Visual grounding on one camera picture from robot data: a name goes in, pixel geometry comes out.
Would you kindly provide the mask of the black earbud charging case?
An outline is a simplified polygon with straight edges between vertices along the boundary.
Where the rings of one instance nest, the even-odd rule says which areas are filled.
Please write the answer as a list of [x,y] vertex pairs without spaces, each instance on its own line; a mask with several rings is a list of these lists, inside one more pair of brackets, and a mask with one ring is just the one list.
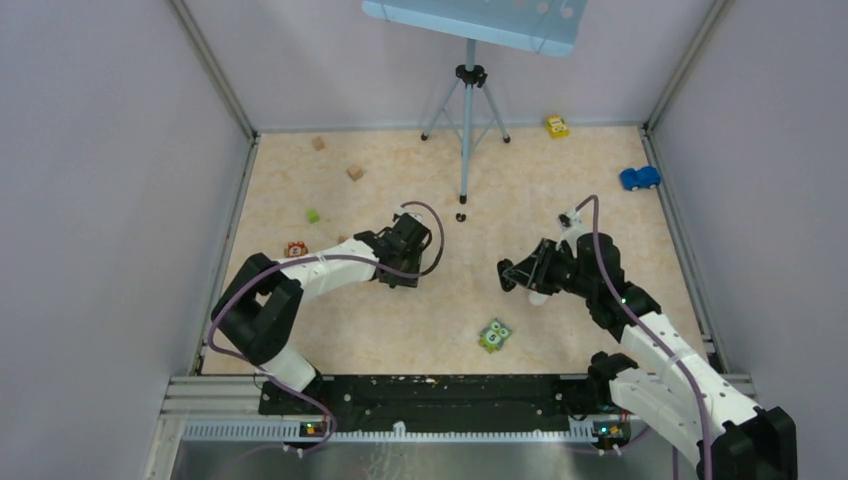
[[502,259],[497,263],[498,280],[504,292],[510,292],[516,287],[516,282],[509,276],[514,264],[510,259]]

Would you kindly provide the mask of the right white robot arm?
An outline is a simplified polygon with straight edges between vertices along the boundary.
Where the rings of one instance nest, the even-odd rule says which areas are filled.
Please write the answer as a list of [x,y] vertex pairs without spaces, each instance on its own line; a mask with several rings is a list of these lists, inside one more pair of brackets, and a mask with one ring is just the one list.
[[506,292],[584,299],[592,320],[622,347],[592,357],[586,397],[594,409],[635,414],[701,479],[798,478],[793,419],[740,393],[693,350],[659,303],[627,280],[610,236],[543,239],[520,262],[499,261],[497,272]]

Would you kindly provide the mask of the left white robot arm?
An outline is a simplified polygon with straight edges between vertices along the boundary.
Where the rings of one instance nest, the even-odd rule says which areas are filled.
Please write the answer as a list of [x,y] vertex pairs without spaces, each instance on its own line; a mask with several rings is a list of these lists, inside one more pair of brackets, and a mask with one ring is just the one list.
[[290,340],[301,304],[373,280],[415,288],[431,240],[420,216],[404,212],[389,227],[316,253],[283,260],[256,253],[226,287],[211,320],[240,358],[284,385],[282,398],[292,410],[308,413],[319,404],[321,388],[317,369]]

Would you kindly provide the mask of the white earbud charging case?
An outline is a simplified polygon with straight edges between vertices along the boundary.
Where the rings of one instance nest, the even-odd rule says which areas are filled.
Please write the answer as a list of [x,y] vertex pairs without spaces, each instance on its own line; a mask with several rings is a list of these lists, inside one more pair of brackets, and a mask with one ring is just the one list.
[[531,291],[528,294],[528,301],[533,306],[543,306],[550,299],[549,295]]

